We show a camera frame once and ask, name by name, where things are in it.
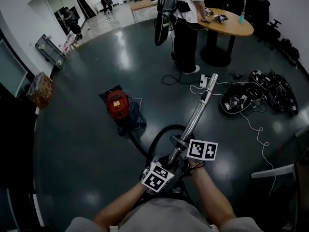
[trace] round table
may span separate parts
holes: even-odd
[[[201,16],[198,14],[198,24],[208,28],[207,45],[201,50],[201,58],[208,64],[216,67],[223,67],[229,65],[231,62],[231,53],[236,36],[250,36],[253,34],[252,25],[244,20],[244,24],[239,23],[239,15],[232,12],[220,9],[213,9],[214,15],[225,15],[228,20],[224,23],[201,21]],[[227,51],[217,47],[218,33],[231,35]]]

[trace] forearm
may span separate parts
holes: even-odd
[[[236,218],[231,204],[216,187],[206,170],[198,168],[191,173],[203,206],[214,225],[220,228],[225,222]]]
[[[133,205],[140,199],[146,189],[147,188],[139,182],[125,194],[121,195],[101,210],[94,217],[93,221],[107,230],[110,226],[117,225],[130,212]]]
[[[195,6],[199,11],[200,15],[202,16],[203,20],[206,20],[206,13],[205,13],[205,3],[204,1],[195,1]]]

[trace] metal vacuum pipe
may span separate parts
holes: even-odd
[[[211,80],[209,81],[206,90],[204,91],[201,100],[198,102],[198,105],[194,111],[194,113],[192,114],[189,123],[187,124],[187,127],[185,128],[182,136],[181,136],[181,140],[186,140],[192,133],[192,131],[194,130],[195,126],[197,125],[200,117],[202,116],[202,113],[211,97],[211,92],[213,90],[213,87],[215,86],[216,82],[218,79],[218,75],[217,74],[212,74]],[[172,153],[169,155],[169,162],[168,165],[172,164],[173,161],[179,156],[179,154],[181,153],[181,151],[177,148],[174,147]]]

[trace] blue bottle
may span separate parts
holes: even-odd
[[[244,23],[244,20],[245,20],[245,13],[244,12],[241,12],[241,16],[239,17],[239,23],[240,24],[243,24]]]

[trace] dark floor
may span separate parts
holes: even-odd
[[[184,77],[200,79],[200,74],[219,74],[220,81],[232,81],[228,74],[249,75],[251,70],[283,74],[290,82],[299,105],[299,115],[265,113],[248,116],[254,128],[263,127],[262,142],[268,141],[264,155],[275,167],[291,164],[299,149],[288,146],[293,134],[309,124],[309,81],[300,69],[295,70],[278,51],[271,52],[255,36],[237,37],[228,67],[215,68],[204,63],[199,51],[207,32],[198,34],[197,64],[201,72]],[[220,35],[218,45],[227,49],[229,37]],[[165,126],[186,125],[199,96],[188,85],[166,86],[163,75],[178,75],[170,58],[171,41],[160,47],[154,43],[153,21],[145,21],[108,32],[72,52],[55,78],[55,90],[48,107],[39,114],[34,154],[35,185],[43,220],[52,231],[64,231],[76,216],[92,218],[97,211],[128,190],[137,181],[145,159],[133,143],[119,137],[116,124],[105,113],[98,94],[120,84],[134,97],[142,97],[142,112],[147,120],[140,130],[142,146],[149,148]],[[215,93],[226,90],[217,85]],[[270,169],[262,158],[257,133],[250,130],[241,116],[226,117],[218,109],[220,96],[212,97],[194,134],[201,140],[218,142],[216,161],[206,169],[218,188],[227,196],[236,213],[249,185],[250,174]],[[169,134],[158,144],[158,154],[172,150]],[[198,196],[186,181],[192,198]],[[270,181],[260,182],[265,195]]]

